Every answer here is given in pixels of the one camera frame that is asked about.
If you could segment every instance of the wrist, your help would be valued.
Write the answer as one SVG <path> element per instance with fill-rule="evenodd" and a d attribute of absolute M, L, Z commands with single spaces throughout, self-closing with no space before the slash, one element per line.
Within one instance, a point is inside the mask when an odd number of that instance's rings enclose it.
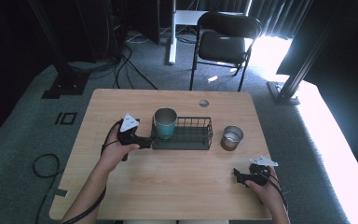
<path fill-rule="evenodd" d="M 116 166 L 112 167 L 112 165 L 106 165 L 105 163 L 101 162 L 101 160 L 99 160 L 97 164 L 95 164 L 93 172 L 99 175 L 109 175 L 110 172 L 112 172 L 115 168 Z"/>
<path fill-rule="evenodd" d="M 273 220 L 282 220 L 282 218 L 287 219 L 286 208 L 284 207 L 283 204 L 274 205 L 270 207 L 268 210 L 271 213 Z"/>

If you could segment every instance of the sunlight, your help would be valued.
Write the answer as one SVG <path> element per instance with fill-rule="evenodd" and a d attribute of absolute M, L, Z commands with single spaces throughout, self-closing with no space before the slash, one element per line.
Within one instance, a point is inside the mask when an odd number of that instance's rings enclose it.
<path fill-rule="evenodd" d="M 318 92 L 314 85 L 301 83 L 299 114 L 347 218 L 358 223 L 358 162 L 322 97 L 307 94 L 307 88 Z"/>
<path fill-rule="evenodd" d="M 274 76 L 292 44 L 292 39 L 260 36 L 255 41 L 248 69 L 254 69 L 265 80 Z"/>

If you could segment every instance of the floor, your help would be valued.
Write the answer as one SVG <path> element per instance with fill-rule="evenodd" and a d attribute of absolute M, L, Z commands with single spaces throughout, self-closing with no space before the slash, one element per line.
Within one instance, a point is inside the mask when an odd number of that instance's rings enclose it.
<path fill-rule="evenodd" d="M 129 64 L 96 71 L 91 74 L 83 95 L 42 100 L 41 95 L 57 76 L 54 67 L 50 66 L 23 94 L 0 129 L 0 223 L 2 220 L 32 223 L 36 217 L 41 223 L 57 223 L 48 216 L 53 200 L 52 190 L 48 190 L 51 179 L 37 177 L 32 170 L 33 163 L 40 155 L 54 153 L 63 168 L 95 89 L 118 86 L 122 89 L 154 89 L 150 84 L 153 83 L 159 90 L 188 90 L 191 44 L 178 43 L 175 65 L 167 64 L 167 42 L 157 46 L 139 37 L 127 44 L 131 50 L 126 49 L 125 56 L 142 74 Z M 271 158 L 280 164 L 277 173 L 284 185 L 292 223 L 358 223 L 358 163 L 318 88 L 304 82 L 299 89 L 301 105 L 275 105 L 267 81 L 287 78 L 275 73 L 284 49 L 290 43 L 266 37 L 257 44 L 259 47 L 255 46 L 257 50 L 252 56 L 242 91 L 252 94 Z M 282 51 L 276 50 L 274 56 L 270 50 L 262 48 L 267 45 L 282 47 Z M 96 66 L 88 63 L 74 65 L 83 69 Z M 196 91 L 235 91 L 238 78 L 230 76 L 227 70 L 204 67 L 196 74 L 194 88 Z M 57 116 L 64 112 L 76 112 L 72 125 L 56 124 Z M 55 161 L 41 161 L 37 166 L 38 170 L 47 173 L 54 172 L 55 167 Z M 60 179 L 58 176 L 52 183 L 53 188 L 58 186 Z M 270 221 L 231 220 L 230 223 L 265 224 Z"/>

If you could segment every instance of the gray carpet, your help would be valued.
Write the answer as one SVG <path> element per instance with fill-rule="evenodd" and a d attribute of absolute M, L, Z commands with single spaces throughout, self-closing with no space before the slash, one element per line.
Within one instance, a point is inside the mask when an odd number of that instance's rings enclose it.
<path fill-rule="evenodd" d="M 169 45 L 166 39 L 162 39 L 161 46 L 150 41 L 144 42 L 143 39 L 133 39 L 128 46 L 131 48 L 131 62 L 158 89 L 188 90 L 193 45 L 178 42 L 175 65 L 167 65 Z M 124 53 L 130 56 L 128 49 Z M 279 60 L 271 60 L 273 56 L 271 52 L 255 50 L 252 56 L 255 59 L 251 59 L 242 91 L 252 94 L 270 155 L 280 164 L 277 173 L 289 204 L 289 217 L 292 223 L 349 223 L 296 107 L 275 105 L 269 94 L 265 78 L 274 75 L 279 65 Z M 74 65 L 86 68 L 95 66 L 89 63 Z M 115 70 L 96 72 L 91 74 L 81 96 L 63 95 L 56 100 L 41 99 L 56 76 L 53 66 L 38 75 L 0 129 L 0 223 L 35 223 L 39 204 L 48 190 L 51 178 L 43 179 L 34 174 L 34 160 L 42 154 L 54 153 L 61 161 L 60 169 L 63 169 L 92 92 L 95 89 L 112 88 L 115 84 Z M 206 80 L 213 76 L 218 76 L 218 79 L 212 82 Z M 230 76 L 225 68 L 200 66 L 194 90 L 236 91 L 239 79 L 239 76 Z M 118 84 L 122 89 L 152 89 L 130 66 L 121 69 Z M 60 113 L 77 113 L 75 122 L 72 125 L 56 124 Z M 37 170 L 48 175 L 55 172 L 55 166 L 52 158 L 44 158 L 37 164 Z M 60 178 L 53 188 L 59 185 Z M 41 211 L 40 223 L 57 223 L 48 217 L 52 199 L 50 192 Z M 270 222 L 237 220 L 230 223 Z"/>

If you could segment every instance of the black controller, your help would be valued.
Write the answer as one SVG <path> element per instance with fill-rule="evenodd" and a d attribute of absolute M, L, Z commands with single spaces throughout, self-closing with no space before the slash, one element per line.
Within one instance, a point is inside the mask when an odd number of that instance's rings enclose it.
<path fill-rule="evenodd" d="M 119 129 L 121 128 L 121 124 L 123 124 L 123 119 L 117 122 L 119 125 Z M 141 148 L 151 148 L 152 146 L 152 138 L 150 137 L 139 137 L 135 134 L 138 127 L 133 127 L 131 129 L 128 129 L 125 132 L 118 132 L 117 133 L 117 139 L 121 143 L 121 145 L 126 146 L 130 144 L 138 144 L 139 149 Z M 126 161 L 128 158 L 128 154 L 126 154 L 122 161 Z"/>
<path fill-rule="evenodd" d="M 260 186 L 264 186 L 269 181 L 270 169 L 269 166 L 251 164 L 249 167 L 250 174 L 241 174 L 237 169 L 234 168 L 234 175 L 237 177 L 237 183 L 241 183 L 249 188 L 245 184 L 246 180 L 252 180 Z"/>

